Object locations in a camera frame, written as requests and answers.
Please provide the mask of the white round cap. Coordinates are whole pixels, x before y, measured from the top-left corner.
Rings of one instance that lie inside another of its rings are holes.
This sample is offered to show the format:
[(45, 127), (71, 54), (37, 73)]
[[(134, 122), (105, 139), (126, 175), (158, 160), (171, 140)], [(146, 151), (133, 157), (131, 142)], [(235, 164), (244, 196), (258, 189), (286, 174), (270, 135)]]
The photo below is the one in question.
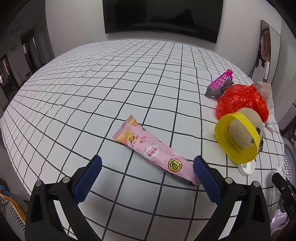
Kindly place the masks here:
[(237, 168), (242, 175), (251, 175), (255, 171), (255, 160), (244, 164), (237, 164)]

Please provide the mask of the baby wipes packet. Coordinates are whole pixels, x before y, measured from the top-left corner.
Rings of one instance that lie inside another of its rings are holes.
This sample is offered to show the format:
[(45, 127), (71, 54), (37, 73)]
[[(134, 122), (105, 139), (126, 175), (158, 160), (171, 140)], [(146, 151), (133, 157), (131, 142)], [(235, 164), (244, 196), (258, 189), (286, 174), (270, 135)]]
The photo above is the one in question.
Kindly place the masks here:
[(267, 130), (271, 134), (273, 134), (273, 124), (275, 122), (275, 118), (274, 118), (274, 105), (273, 105), (273, 95), (272, 95), (271, 84), (258, 81), (258, 82), (255, 82), (255, 87), (257, 92), (260, 93), (260, 95), (263, 97), (264, 101), (267, 104), (269, 117), (267, 121), (265, 121), (264, 123)]

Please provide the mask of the beige fluffy round pad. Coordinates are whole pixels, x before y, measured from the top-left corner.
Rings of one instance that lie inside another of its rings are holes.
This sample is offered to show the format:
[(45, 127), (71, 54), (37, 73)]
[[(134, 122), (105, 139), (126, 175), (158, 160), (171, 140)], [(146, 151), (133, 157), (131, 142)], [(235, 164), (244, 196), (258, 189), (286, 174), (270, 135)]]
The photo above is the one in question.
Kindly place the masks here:
[[(260, 140), (262, 140), (263, 122), (259, 114), (251, 108), (242, 108), (238, 112), (242, 113), (253, 124), (259, 134)], [(241, 150), (247, 149), (254, 144), (251, 134), (238, 119), (230, 123), (228, 133), (234, 144)]]

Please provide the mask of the red plastic bag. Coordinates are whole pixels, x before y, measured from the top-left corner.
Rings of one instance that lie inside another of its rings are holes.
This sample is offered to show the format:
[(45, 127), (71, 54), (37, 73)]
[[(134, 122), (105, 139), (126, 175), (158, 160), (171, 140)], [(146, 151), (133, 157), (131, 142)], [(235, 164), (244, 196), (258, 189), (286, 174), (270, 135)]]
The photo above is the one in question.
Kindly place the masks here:
[(228, 87), (217, 101), (216, 117), (220, 119), (224, 115), (235, 113), (242, 108), (256, 111), (263, 123), (268, 120), (267, 103), (254, 84), (234, 84)]

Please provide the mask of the black wall television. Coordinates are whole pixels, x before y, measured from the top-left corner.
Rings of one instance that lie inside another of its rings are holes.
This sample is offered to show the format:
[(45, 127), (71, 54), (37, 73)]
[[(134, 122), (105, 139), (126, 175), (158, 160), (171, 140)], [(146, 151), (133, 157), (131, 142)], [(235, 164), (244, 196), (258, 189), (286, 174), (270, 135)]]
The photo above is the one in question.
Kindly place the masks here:
[(223, 1), (103, 1), (105, 32), (176, 33), (211, 43), (218, 39)]

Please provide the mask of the pink snack wrapper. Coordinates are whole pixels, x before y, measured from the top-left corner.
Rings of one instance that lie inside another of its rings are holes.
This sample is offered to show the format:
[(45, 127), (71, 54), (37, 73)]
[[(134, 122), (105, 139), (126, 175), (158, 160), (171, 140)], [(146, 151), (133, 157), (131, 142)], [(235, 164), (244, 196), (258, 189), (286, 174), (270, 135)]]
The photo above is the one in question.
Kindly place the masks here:
[(139, 125), (133, 115), (121, 125), (112, 138), (161, 168), (186, 186), (199, 186), (193, 164)]

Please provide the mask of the pink plastic shuttlecock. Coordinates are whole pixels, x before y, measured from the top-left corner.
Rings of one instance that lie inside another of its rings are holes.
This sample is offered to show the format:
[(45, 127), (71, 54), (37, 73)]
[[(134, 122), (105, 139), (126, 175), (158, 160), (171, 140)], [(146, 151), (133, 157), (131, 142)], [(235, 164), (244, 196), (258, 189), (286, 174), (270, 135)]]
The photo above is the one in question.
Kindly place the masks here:
[(232, 82), (233, 72), (230, 69), (227, 69), (223, 74), (221, 74), (218, 78), (216, 78), (213, 82), (211, 82), (208, 87), (211, 90), (217, 90), (218, 88), (222, 87), (227, 80), (230, 80)]

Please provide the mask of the white grid tablecloth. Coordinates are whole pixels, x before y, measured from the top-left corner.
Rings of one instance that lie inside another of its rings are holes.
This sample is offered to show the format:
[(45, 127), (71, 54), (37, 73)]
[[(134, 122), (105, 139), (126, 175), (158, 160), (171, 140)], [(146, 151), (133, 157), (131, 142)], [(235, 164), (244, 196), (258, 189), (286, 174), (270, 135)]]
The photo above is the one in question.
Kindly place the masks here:
[(214, 137), (217, 102), (205, 92), (227, 69), (235, 83), (252, 84), (221, 56), (173, 42), (108, 41), (55, 58), (22, 86), (1, 118), (22, 187), (31, 193), (37, 180), (57, 182), (99, 155), (102, 170), (79, 208), (103, 240), (194, 240), (216, 205), (202, 186), (185, 186), (113, 140), (132, 115), (188, 160), (201, 155), (237, 183), (258, 181), (274, 216), (280, 194), (271, 173), (284, 163), (278, 126), (264, 131), (249, 176)]

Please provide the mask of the yellow plastic lid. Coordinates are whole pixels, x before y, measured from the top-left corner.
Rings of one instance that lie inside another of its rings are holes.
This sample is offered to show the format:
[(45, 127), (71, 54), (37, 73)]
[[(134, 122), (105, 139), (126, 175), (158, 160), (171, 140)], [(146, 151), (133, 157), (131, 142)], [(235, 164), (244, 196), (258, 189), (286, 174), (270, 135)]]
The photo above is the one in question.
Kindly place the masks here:
[[(229, 136), (228, 127), (234, 120), (238, 120), (254, 140), (254, 143), (250, 147), (240, 149)], [(260, 136), (251, 121), (242, 113), (236, 112), (223, 116), (217, 122), (214, 134), (218, 144), (236, 164), (244, 164), (254, 160), (259, 152)]]

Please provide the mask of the tall standing mirror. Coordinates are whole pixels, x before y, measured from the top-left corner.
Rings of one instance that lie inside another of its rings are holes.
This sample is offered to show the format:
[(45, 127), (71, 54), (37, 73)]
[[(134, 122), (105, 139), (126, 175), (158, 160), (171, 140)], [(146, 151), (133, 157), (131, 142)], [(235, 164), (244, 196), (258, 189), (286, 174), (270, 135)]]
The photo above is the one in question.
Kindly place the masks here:
[(272, 84), (280, 56), (280, 34), (266, 21), (261, 20), (260, 39), (254, 66), (248, 77), (253, 82)]

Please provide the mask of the grey perforated laundry basket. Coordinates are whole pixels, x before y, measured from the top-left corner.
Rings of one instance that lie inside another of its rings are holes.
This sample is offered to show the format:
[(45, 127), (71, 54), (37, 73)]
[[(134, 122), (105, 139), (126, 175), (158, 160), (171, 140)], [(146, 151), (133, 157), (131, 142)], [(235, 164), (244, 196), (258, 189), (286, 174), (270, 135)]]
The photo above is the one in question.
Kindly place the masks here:
[(284, 168), (287, 172), (287, 179), (295, 186), (295, 141), (284, 138)]

